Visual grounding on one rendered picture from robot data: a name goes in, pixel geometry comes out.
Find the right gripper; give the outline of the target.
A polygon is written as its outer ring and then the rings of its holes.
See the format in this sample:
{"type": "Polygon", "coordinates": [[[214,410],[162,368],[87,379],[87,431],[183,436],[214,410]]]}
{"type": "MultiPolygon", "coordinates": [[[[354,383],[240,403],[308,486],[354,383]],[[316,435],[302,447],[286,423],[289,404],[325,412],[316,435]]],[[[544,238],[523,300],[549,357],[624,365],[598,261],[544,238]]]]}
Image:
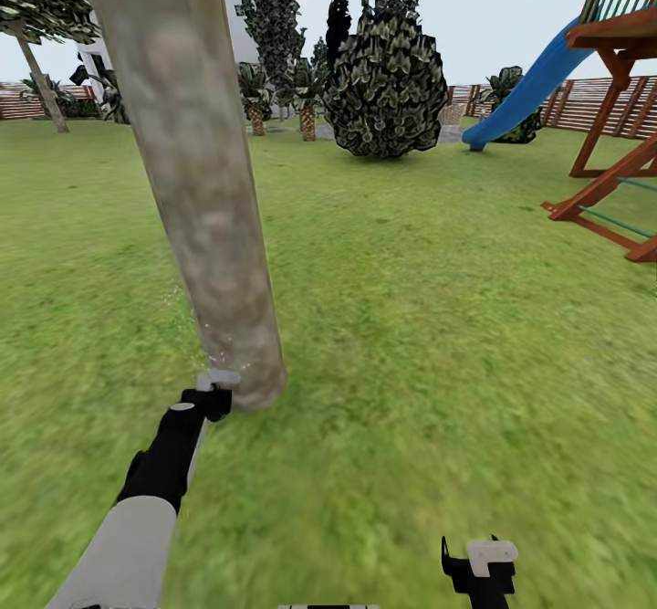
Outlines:
{"type": "Polygon", "coordinates": [[[475,577],[470,559],[453,559],[445,550],[446,539],[442,539],[442,566],[445,575],[452,575],[454,590],[469,593],[472,609],[484,599],[495,599],[509,609],[505,593],[515,593],[511,576],[512,569],[507,562],[489,562],[490,577],[475,577]]]}

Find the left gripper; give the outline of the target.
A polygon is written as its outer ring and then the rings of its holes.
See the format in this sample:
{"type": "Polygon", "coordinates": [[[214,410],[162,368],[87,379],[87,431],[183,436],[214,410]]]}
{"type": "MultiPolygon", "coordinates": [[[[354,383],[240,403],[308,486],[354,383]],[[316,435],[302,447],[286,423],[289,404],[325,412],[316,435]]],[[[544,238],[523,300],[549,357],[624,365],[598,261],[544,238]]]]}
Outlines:
{"type": "Polygon", "coordinates": [[[192,398],[204,399],[212,408],[211,417],[227,415],[232,410],[231,389],[216,389],[212,391],[197,392],[196,389],[187,389],[182,391],[181,400],[190,400],[192,398]]]}

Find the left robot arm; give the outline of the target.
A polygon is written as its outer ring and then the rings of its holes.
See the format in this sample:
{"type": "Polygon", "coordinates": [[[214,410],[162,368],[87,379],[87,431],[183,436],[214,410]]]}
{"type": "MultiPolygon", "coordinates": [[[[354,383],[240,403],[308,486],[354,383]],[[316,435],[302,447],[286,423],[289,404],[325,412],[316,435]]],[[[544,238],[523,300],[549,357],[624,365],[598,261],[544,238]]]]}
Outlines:
{"type": "Polygon", "coordinates": [[[150,449],[138,449],[123,492],[45,609],[158,609],[176,512],[194,478],[207,420],[232,410],[238,371],[203,369],[167,408],[150,449]]]}

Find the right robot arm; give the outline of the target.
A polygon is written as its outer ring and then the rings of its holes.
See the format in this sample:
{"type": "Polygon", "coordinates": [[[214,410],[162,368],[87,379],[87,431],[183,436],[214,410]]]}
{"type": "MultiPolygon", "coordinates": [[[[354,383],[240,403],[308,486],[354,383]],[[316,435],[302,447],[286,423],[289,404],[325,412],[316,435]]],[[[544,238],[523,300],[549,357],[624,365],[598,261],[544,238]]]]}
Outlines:
{"type": "Polygon", "coordinates": [[[515,593],[511,565],[517,548],[510,541],[470,541],[466,544],[469,559],[453,559],[442,539],[442,566],[452,575],[454,590],[469,593],[472,609],[509,609],[505,593],[515,593]]]}

